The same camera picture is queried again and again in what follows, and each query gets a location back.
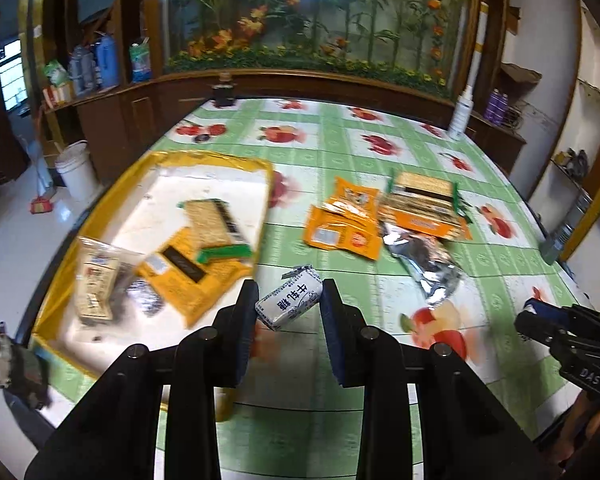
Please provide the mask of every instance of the white candy wrapper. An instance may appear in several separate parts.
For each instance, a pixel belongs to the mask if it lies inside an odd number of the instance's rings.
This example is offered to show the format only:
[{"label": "white candy wrapper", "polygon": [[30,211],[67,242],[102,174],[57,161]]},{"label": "white candy wrapper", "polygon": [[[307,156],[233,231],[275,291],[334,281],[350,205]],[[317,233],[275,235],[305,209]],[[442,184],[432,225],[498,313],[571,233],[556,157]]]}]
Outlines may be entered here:
[{"label": "white candy wrapper", "polygon": [[286,323],[320,301],[322,280],[311,266],[303,267],[288,282],[267,294],[256,303],[260,320],[272,330],[280,330]]}]

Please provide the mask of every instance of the green tablecloth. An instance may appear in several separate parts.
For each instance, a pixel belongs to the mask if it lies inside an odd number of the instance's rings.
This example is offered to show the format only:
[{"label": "green tablecloth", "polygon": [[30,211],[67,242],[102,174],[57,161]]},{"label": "green tablecloth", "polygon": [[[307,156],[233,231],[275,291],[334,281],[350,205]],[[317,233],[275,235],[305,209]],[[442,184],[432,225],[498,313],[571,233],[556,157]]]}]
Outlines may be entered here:
[{"label": "green tablecloth", "polygon": [[[244,100],[222,109],[208,102],[187,121],[172,128],[153,149],[213,150],[275,163],[276,185],[256,273],[261,295],[281,283],[288,268],[312,264],[323,278],[335,279],[342,299],[360,307],[367,323],[405,343],[422,343],[399,322],[400,314],[412,316],[424,306],[415,282],[384,248],[380,259],[372,262],[306,246],[301,241],[306,212],[331,194],[337,175],[381,189],[395,171],[457,182],[474,221],[473,240],[446,243],[466,273],[451,301],[460,317],[458,331],[468,348],[467,362],[529,436],[543,429],[536,411],[564,380],[546,348],[522,341],[513,321],[529,297],[558,305],[576,300],[560,267],[542,261],[536,248],[540,233],[531,213],[471,140],[452,141],[443,130],[396,116],[311,101]],[[206,138],[197,137],[204,134],[212,136],[196,143]],[[293,322],[278,338],[277,365],[252,361],[234,416],[218,424],[225,475],[355,475],[363,391],[344,390],[333,377],[318,309]],[[52,360],[51,384],[70,404],[92,382]],[[422,444],[414,390],[410,399],[413,463],[419,463]],[[164,448],[165,423],[162,413],[159,449]]]}]

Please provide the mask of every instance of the wooden cabinet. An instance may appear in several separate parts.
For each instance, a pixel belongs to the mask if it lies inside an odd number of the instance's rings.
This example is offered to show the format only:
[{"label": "wooden cabinet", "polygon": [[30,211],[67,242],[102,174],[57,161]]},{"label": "wooden cabinet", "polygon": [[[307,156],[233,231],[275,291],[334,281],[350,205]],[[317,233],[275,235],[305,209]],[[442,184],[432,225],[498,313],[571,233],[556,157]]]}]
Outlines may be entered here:
[{"label": "wooden cabinet", "polygon": [[[353,76],[308,71],[233,70],[236,95],[296,97],[373,108],[446,129],[451,101],[396,85]],[[163,76],[77,103],[84,138],[98,176],[112,180],[161,135],[211,97],[218,71]],[[473,114],[469,136],[505,173],[525,141]]]}]

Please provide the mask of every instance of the silver foil bag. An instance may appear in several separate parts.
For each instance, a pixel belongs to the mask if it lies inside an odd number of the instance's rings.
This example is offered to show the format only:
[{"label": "silver foil bag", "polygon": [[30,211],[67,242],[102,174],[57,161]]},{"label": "silver foil bag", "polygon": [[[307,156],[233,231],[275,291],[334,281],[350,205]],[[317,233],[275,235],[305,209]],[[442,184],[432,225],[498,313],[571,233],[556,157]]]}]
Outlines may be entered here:
[{"label": "silver foil bag", "polygon": [[462,279],[462,270],[437,238],[382,223],[384,244],[420,285],[426,303],[434,306],[447,300]]}]

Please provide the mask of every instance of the white bucket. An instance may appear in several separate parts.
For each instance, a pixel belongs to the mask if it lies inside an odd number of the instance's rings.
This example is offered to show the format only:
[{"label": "white bucket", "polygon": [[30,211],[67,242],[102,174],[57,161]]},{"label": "white bucket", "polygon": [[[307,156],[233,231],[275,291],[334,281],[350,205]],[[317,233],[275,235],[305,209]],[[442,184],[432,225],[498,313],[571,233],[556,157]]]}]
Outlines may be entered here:
[{"label": "white bucket", "polygon": [[69,194],[78,202],[91,198],[98,190],[86,140],[74,142],[60,153],[56,170],[62,175]]}]

